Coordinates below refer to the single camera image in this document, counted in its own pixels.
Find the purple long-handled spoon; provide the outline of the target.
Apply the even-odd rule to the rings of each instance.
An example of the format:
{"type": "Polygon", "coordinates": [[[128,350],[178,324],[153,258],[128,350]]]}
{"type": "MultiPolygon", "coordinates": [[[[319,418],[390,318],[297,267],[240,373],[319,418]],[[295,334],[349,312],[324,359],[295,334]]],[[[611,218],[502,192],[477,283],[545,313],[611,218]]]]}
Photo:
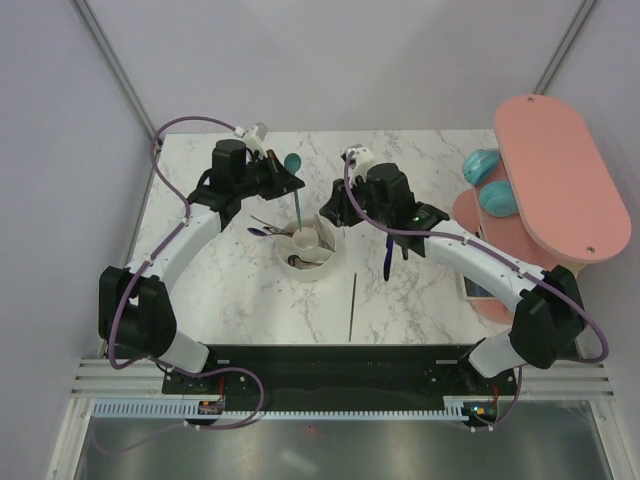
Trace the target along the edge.
{"type": "Polygon", "coordinates": [[[264,230],[264,229],[258,229],[258,228],[255,228],[255,227],[247,228],[247,232],[250,233],[251,235],[256,236],[256,237],[268,237],[268,236],[290,237],[290,234],[288,232],[264,230]]]}

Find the white round divided container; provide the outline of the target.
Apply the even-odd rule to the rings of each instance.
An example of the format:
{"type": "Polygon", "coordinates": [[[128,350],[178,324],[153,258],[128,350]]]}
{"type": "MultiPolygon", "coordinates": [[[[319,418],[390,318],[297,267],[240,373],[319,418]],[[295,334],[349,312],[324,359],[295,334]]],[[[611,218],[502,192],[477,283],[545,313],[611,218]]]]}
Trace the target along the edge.
{"type": "Polygon", "coordinates": [[[325,219],[332,228],[336,248],[334,252],[324,248],[315,216],[303,219],[301,229],[297,221],[287,224],[283,230],[291,232],[292,235],[278,236],[275,243],[277,264],[288,277],[299,282],[309,283],[327,278],[334,274],[345,260],[344,233],[325,219]],[[298,255],[303,260],[322,262],[322,265],[314,268],[294,268],[286,262],[289,255],[298,255]]]}

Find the copper bowl dark spoon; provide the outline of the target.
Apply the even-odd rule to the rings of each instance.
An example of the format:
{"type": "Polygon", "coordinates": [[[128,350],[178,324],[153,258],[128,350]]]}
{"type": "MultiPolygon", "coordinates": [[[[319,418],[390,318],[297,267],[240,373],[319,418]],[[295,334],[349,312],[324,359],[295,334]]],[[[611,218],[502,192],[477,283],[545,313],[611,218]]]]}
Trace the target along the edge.
{"type": "Polygon", "coordinates": [[[322,262],[314,262],[303,260],[298,255],[289,255],[286,260],[287,264],[291,267],[304,269],[304,268],[314,268],[322,265],[322,262]]]}

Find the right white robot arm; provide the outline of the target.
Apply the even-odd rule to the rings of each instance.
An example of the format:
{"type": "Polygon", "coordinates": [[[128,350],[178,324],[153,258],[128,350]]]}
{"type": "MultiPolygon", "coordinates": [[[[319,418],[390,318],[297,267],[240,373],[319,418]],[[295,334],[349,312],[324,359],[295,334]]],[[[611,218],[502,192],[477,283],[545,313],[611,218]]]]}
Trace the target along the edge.
{"type": "Polygon", "coordinates": [[[459,384],[469,393],[483,392],[505,370],[550,368],[586,326],[571,271],[526,263],[475,237],[442,210],[417,201],[393,163],[376,165],[355,182],[335,180],[320,214],[336,227],[369,222],[402,250],[456,270],[513,314],[510,330],[479,341],[458,368],[459,384]]]}

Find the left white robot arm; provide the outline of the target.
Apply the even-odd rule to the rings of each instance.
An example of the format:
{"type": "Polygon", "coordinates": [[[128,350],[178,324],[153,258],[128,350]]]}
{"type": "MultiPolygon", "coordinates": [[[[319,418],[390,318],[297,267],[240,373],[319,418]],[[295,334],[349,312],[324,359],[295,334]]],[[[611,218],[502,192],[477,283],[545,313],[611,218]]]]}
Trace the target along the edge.
{"type": "Polygon", "coordinates": [[[166,237],[123,268],[108,267],[99,279],[99,335],[115,369],[125,348],[134,360],[148,358],[185,373],[185,382],[208,393],[219,382],[210,350],[182,333],[170,292],[198,253],[230,224],[243,200],[274,200],[304,187],[303,180],[280,162],[273,150],[259,151],[237,139],[215,144],[211,166],[187,196],[184,213],[166,237]]]}

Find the blue plastic knife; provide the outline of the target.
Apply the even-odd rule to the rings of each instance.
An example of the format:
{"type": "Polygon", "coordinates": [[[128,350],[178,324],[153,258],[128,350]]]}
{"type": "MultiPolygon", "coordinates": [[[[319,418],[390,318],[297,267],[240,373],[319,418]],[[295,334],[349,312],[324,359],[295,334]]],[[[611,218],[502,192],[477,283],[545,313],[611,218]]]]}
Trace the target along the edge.
{"type": "Polygon", "coordinates": [[[387,282],[390,279],[390,271],[391,271],[391,265],[392,265],[392,256],[393,256],[393,239],[388,236],[386,238],[386,253],[385,253],[385,258],[384,258],[384,262],[383,262],[383,278],[384,281],[387,282]]]}

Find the dark chopstick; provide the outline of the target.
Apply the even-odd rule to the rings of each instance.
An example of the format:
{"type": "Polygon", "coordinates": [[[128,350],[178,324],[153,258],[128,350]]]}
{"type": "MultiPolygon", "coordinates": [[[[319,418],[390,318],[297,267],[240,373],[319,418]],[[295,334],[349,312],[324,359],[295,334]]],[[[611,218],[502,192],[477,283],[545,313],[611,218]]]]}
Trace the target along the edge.
{"type": "Polygon", "coordinates": [[[352,338],[353,338],[354,319],[355,319],[355,310],[356,310],[356,296],[357,296],[357,281],[358,281],[358,274],[357,272],[354,272],[353,282],[352,282],[352,291],[351,291],[349,330],[348,330],[349,343],[352,342],[352,338]]]}

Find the pink oval shelf top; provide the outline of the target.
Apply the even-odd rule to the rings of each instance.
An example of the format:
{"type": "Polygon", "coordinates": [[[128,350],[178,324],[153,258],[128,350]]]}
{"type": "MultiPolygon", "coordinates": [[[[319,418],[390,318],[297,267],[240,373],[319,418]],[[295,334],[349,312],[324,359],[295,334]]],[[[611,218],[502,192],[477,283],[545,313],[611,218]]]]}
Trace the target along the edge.
{"type": "Polygon", "coordinates": [[[554,97],[504,101],[494,132],[521,220],[549,253],[580,264],[621,253],[630,215],[583,117],[554,97]]]}

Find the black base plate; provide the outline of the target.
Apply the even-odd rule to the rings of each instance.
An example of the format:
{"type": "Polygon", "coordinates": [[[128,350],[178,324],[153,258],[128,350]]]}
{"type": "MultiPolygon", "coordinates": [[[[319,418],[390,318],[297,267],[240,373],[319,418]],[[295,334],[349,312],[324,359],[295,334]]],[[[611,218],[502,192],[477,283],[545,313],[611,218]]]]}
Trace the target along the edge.
{"type": "Polygon", "coordinates": [[[409,399],[512,395],[515,372],[486,379],[466,364],[469,345],[210,345],[207,371],[240,367],[256,374],[265,403],[280,408],[324,397],[341,401],[351,392],[366,400],[379,394],[409,399]]]}

